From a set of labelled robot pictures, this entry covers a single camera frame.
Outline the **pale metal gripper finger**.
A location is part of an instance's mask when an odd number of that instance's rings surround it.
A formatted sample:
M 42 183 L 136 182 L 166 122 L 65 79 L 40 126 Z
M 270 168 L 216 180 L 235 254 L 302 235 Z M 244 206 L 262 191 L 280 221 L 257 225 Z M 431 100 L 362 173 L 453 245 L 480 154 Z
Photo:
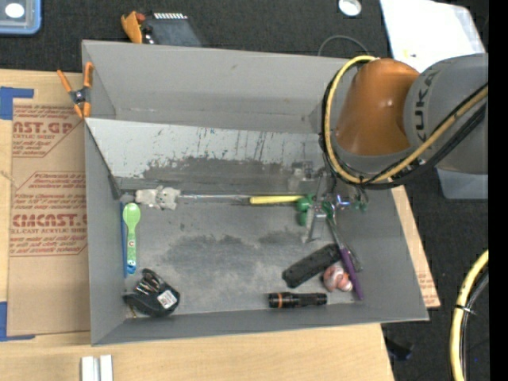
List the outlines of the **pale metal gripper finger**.
M 321 207 L 312 207 L 307 212 L 309 226 L 308 241 L 320 240 L 323 233 L 323 210 Z
M 350 251 L 348 249 L 348 246 L 347 246 L 344 238 L 338 232 L 337 223 L 334 219 L 334 216 L 332 214 L 326 214 L 326 221 L 328 222 L 331 233 L 333 235 L 333 238 L 337 244 L 337 247 L 338 247 L 341 255 L 349 255 Z

